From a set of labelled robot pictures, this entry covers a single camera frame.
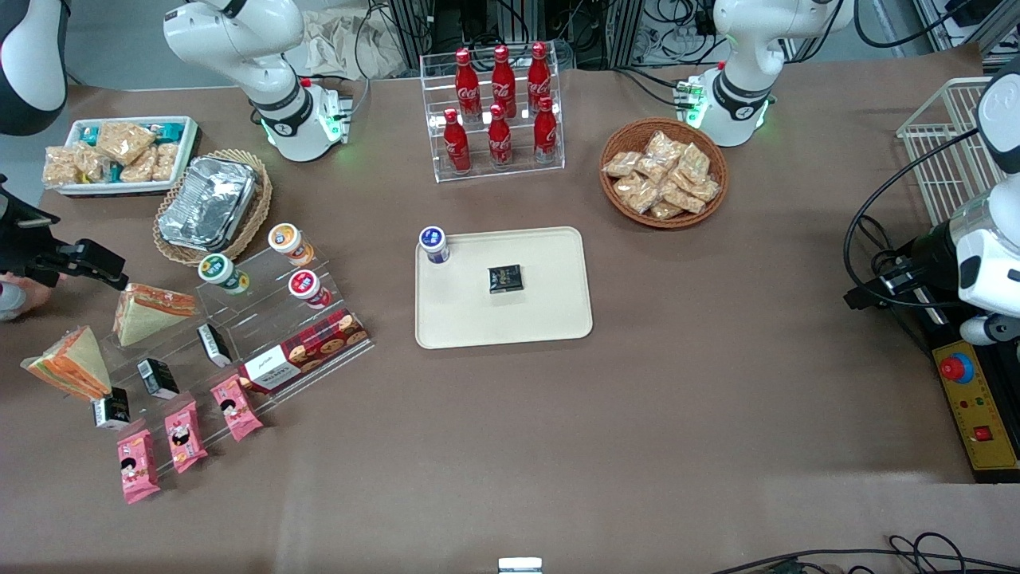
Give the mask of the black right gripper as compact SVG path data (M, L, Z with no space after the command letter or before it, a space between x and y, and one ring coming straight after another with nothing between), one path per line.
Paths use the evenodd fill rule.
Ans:
M15 276L82 276L124 291L124 260L92 240L66 243L52 234L61 218L1 190L1 272Z

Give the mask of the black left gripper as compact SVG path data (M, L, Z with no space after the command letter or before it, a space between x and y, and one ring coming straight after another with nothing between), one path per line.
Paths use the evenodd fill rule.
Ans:
M895 265L887 273L845 294L845 304L852 310L884 308L886 294L897 297L921 286L947 292L957 291L957 247L950 222L933 226L892 251Z

